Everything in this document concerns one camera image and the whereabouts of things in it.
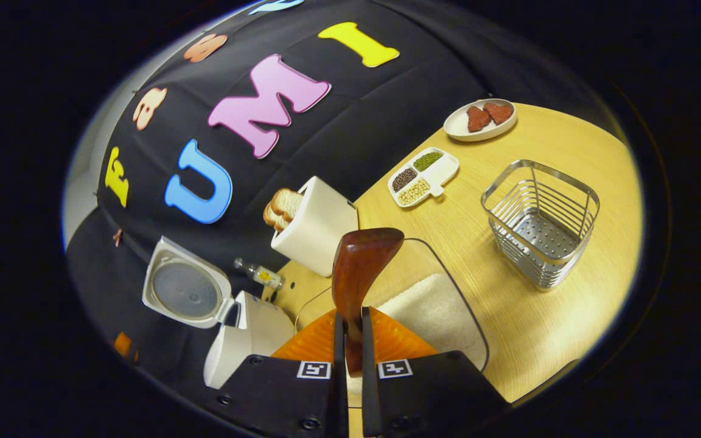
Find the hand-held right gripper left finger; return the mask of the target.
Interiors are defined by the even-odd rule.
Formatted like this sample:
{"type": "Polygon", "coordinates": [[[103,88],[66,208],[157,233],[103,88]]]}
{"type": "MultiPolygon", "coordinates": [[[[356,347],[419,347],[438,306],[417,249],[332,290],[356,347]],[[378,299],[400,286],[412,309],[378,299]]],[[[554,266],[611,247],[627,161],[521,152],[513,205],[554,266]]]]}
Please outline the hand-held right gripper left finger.
{"type": "Polygon", "coordinates": [[[343,347],[331,310],[275,355],[248,355],[217,393],[217,418],[245,437],[346,437],[343,347]]]}

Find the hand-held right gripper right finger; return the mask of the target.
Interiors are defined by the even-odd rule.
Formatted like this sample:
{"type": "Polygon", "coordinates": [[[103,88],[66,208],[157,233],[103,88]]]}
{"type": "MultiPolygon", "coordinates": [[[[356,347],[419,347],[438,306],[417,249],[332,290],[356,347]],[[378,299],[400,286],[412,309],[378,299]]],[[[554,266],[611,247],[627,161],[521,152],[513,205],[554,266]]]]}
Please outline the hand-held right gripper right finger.
{"type": "Polygon", "coordinates": [[[509,402],[462,351],[375,361],[371,308],[361,315],[365,436],[467,437],[509,413],[509,402]]]}

